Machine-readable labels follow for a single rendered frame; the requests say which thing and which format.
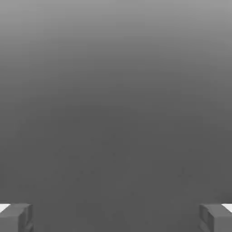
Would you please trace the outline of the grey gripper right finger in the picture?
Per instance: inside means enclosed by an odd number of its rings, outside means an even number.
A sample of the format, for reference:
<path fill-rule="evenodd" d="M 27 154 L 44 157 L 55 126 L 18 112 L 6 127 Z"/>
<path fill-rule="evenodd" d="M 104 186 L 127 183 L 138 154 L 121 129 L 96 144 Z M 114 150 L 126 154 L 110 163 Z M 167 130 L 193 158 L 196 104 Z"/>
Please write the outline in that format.
<path fill-rule="evenodd" d="M 200 204 L 201 232 L 232 232 L 232 203 Z"/>

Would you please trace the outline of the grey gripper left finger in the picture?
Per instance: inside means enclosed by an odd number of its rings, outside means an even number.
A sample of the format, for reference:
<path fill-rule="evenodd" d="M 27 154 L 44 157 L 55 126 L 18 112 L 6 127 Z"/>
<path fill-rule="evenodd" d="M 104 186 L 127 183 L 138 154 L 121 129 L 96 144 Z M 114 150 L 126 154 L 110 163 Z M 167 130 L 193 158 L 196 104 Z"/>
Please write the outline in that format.
<path fill-rule="evenodd" d="M 0 232 L 34 232 L 33 205 L 0 203 Z"/>

